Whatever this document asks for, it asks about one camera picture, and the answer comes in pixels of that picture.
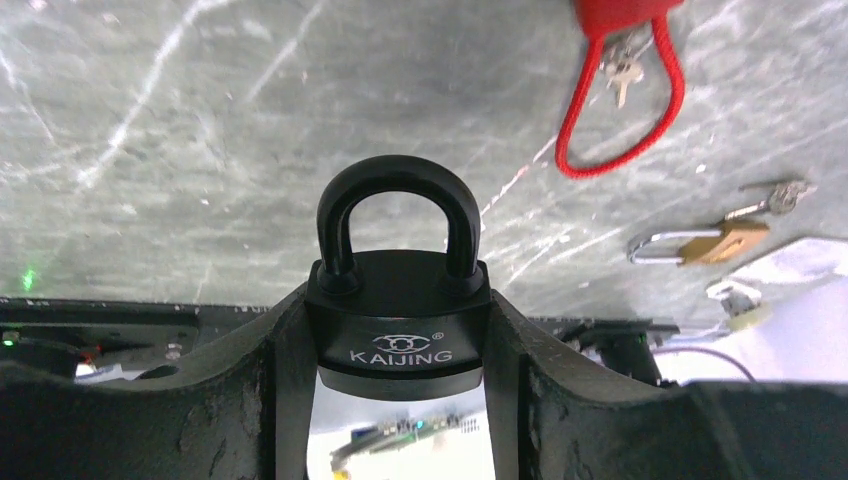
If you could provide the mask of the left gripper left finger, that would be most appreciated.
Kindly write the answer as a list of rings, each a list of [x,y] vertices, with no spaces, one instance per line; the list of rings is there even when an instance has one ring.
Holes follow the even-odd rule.
[[[1,366],[5,479],[303,479],[317,357],[297,289],[136,380]]]

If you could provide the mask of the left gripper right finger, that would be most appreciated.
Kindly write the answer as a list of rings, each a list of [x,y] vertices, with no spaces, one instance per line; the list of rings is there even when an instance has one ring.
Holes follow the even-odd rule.
[[[482,356],[499,479],[843,479],[843,384],[662,389],[607,369],[495,295]]]

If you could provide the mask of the black padlock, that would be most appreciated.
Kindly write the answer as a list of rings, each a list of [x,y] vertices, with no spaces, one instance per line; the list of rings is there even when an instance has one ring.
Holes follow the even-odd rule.
[[[387,192],[415,194],[441,209],[444,251],[353,250],[354,208]],[[409,155],[359,161],[325,188],[316,227],[321,257],[311,268],[305,305],[326,387],[406,402],[481,384],[492,292],[478,257],[478,204],[459,177]]]

